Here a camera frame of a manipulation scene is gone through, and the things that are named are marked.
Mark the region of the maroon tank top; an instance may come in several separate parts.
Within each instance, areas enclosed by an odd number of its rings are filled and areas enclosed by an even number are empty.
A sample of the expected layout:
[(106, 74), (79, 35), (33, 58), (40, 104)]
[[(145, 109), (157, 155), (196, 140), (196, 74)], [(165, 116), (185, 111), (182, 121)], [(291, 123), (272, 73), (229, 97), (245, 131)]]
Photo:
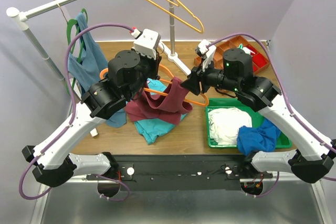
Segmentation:
[(184, 99), (188, 90), (181, 87), (182, 80), (177, 77), (172, 79), (164, 92), (167, 96), (151, 94), (143, 91), (135, 101), (130, 101), (124, 108), (132, 122), (144, 119), (160, 119), (174, 125), (179, 124), (181, 116), (193, 110), (189, 102)]

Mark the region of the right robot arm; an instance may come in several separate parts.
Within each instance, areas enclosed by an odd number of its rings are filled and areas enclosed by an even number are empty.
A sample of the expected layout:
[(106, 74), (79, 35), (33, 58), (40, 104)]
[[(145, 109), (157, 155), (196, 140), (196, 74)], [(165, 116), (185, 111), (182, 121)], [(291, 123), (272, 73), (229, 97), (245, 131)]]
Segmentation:
[(241, 165), (246, 177), (287, 172), (313, 184), (329, 173), (335, 158), (330, 148), (335, 141), (311, 125), (302, 126), (305, 119), (295, 118), (298, 114), (285, 103), (284, 92), (269, 79), (254, 75), (250, 54), (240, 48), (228, 49), (223, 52), (223, 69), (216, 69), (212, 61), (215, 46), (198, 46), (195, 51), (201, 64), (191, 70), (182, 87), (195, 95), (210, 87), (234, 92), (238, 101), (272, 122), (297, 147), (287, 152), (253, 151)]

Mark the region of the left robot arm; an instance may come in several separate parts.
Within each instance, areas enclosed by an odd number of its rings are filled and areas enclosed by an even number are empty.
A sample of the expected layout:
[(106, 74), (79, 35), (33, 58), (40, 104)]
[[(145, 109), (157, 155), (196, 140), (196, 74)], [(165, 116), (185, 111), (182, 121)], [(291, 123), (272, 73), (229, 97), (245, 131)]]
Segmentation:
[(58, 187), (79, 175), (116, 179), (119, 166), (111, 153), (75, 155), (71, 150), (127, 102), (140, 97), (147, 79), (157, 77), (161, 59), (156, 50), (151, 50), (150, 55), (135, 49), (117, 53), (108, 62), (104, 79), (93, 84), (77, 103), (75, 114), (42, 143), (22, 150), (26, 161), (33, 162), (36, 181)]

